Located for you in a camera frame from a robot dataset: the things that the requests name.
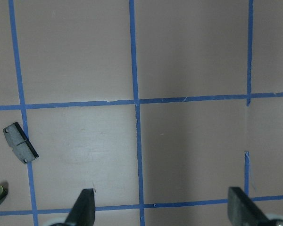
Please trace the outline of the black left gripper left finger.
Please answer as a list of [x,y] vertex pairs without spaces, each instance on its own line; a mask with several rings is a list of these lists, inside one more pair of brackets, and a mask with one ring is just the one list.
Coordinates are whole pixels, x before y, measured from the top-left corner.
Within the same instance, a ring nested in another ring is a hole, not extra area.
[[95,222],[94,190],[83,189],[64,224],[66,226],[92,226]]

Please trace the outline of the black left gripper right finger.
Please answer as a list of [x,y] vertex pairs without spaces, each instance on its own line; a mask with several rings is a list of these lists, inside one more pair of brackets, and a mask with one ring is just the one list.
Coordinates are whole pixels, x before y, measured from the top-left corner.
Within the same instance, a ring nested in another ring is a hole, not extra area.
[[274,225],[240,187],[228,188],[227,215],[232,226]]

